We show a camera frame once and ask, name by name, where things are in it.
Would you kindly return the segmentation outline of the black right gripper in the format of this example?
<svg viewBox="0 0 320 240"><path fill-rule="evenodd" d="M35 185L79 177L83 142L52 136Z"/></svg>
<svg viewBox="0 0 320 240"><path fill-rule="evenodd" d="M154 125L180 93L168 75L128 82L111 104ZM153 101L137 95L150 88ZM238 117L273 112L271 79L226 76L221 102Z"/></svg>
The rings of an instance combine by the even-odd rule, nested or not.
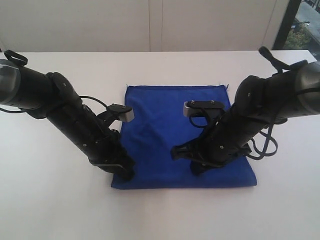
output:
<svg viewBox="0 0 320 240"><path fill-rule="evenodd" d="M190 170L199 176L233 162L237 157L251 153L248 142L271 125L272 112L262 106L240 108L234 103L228 110L202 109L207 121L200 138L171 148L173 160L188 159Z"/></svg>

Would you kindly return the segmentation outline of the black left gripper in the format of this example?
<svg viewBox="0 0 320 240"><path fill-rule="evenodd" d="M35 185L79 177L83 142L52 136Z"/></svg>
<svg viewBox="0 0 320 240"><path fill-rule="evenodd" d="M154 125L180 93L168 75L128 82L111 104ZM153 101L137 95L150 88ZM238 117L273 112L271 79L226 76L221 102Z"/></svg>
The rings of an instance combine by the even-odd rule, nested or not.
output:
<svg viewBox="0 0 320 240"><path fill-rule="evenodd" d="M101 170L122 181L134 175L135 161L121 144L118 130L110 129L87 105L65 104L47 114L47 119Z"/></svg>

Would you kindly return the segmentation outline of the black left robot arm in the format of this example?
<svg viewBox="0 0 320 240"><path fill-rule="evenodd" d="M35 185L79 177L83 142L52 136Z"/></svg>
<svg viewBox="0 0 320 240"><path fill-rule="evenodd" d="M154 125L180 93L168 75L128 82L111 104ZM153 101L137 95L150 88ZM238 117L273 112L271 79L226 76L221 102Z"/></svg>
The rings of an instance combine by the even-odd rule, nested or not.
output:
<svg viewBox="0 0 320 240"><path fill-rule="evenodd" d="M1 105L18 108L37 120L47 119L93 166L130 181L135 161L122 146L120 132L109 127L114 121L125 122L133 109L112 104L95 114L82 99L58 72L43 74L8 59L0 61Z"/></svg>

